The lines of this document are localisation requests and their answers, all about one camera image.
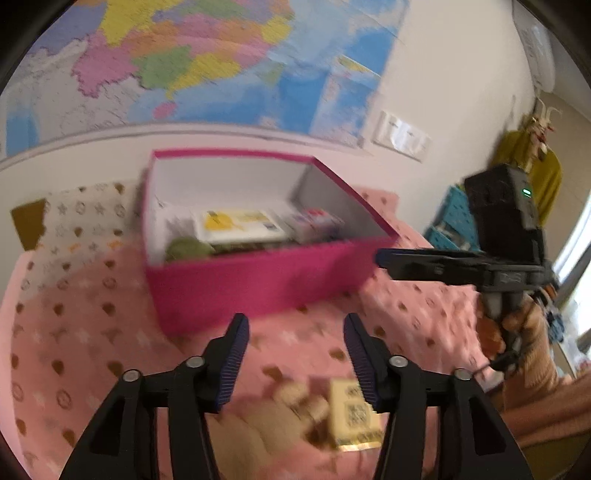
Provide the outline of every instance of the small yellow box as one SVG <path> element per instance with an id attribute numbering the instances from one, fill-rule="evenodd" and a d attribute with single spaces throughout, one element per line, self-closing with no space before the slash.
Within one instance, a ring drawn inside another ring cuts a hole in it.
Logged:
<path id="1" fill-rule="evenodd" d="M 330 434 L 342 452 L 382 445 L 384 433 L 379 415 L 363 399 L 357 380 L 330 381 Z"/>

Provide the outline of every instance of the blue crate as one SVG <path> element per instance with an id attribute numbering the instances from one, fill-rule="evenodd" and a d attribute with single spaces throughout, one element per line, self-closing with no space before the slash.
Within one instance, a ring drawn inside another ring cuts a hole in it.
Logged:
<path id="1" fill-rule="evenodd" d="M 468 197 L 458 187 L 450 187 L 436 225 L 443 223 L 444 227 L 451 227 L 471 246 L 478 250 L 478 233 L 474 217 L 470 213 Z"/>
<path id="2" fill-rule="evenodd" d="M 425 234 L 425 238 L 427 242 L 429 242 L 433 248 L 438 250 L 459 250 L 458 247 L 454 242 L 452 242 L 448 237 L 446 237 L 443 233 L 437 230 L 435 227 L 431 226 L 427 230 Z"/>

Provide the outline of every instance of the screw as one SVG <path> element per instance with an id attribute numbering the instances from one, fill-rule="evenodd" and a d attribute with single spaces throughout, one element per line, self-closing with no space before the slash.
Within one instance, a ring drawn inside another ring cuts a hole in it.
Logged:
<path id="1" fill-rule="evenodd" d="M 135 382 L 139 377 L 141 377 L 141 373 L 139 370 L 127 370 L 123 374 L 123 380 L 126 382 Z"/>
<path id="2" fill-rule="evenodd" d="M 408 365 L 408 360 L 401 355 L 394 355 L 390 357 L 390 365 L 397 368 L 403 368 Z"/>
<path id="3" fill-rule="evenodd" d="M 453 374 L 459 380 L 470 380 L 472 378 L 472 373 L 469 370 L 466 370 L 465 368 L 458 368 L 457 370 L 455 370 Z"/>
<path id="4" fill-rule="evenodd" d="M 205 360 L 202 356 L 192 356 L 185 362 L 185 365 L 189 368 L 199 368 L 205 365 Z"/>

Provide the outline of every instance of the qr code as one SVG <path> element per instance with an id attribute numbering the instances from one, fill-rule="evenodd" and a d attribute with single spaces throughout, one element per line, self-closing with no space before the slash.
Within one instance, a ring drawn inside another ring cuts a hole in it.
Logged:
<path id="1" fill-rule="evenodd" d="M 368 409 L 363 404 L 347 405 L 347 424 L 349 427 L 363 427 L 368 424 Z"/>

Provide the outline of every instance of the pink box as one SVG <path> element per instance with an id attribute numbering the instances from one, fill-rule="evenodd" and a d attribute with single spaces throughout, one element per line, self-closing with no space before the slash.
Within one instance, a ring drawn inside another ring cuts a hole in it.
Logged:
<path id="1" fill-rule="evenodd" d="M 168 208 L 254 208 L 278 214 L 324 209 L 345 222 L 344 240 L 165 264 Z M 244 150 L 154 152 L 142 216 L 145 271 L 167 335 L 225 324 L 357 290 L 374 253 L 398 234 L 313 157 Z"/>

